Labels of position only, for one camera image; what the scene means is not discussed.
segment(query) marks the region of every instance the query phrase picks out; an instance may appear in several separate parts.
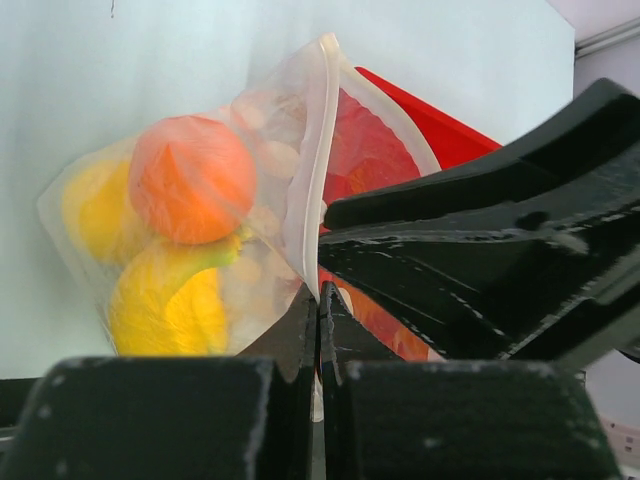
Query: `clear plastic bag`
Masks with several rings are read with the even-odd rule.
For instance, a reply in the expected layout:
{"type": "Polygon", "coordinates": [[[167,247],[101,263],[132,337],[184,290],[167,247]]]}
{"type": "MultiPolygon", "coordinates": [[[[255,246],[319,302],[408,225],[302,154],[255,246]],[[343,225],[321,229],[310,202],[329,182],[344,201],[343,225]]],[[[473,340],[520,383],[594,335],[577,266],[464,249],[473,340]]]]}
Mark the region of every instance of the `clear plastic bag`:
{"type": "MultiPolygon", "coordinates": [[[[329,205],[339,198],[439,171],[431,148],[405,112],[344,59],[342,65],[324,202],[329,205]]],[[[363,326],[398,356],[405,360],[433,357],[428,345],[399,320],[356,288],[321,270],[320,282],[327,280],[336,283],[363,326]]]]}
{"type": "Polygon", "coordinates": [[[357,148],[375,143],[362,115],[341,129],[350,149],[335,154],[336,116],[353,107],[345,95],[402,132],[428,165],[421,174],[433,171],[406,114],[324,35],[230,105],[160,120],[54,180],[38,201],[41,221],[117,353],[236,354],[284,314],[302,281],[319,296],[327,171],[377,155],[357,148]]]}

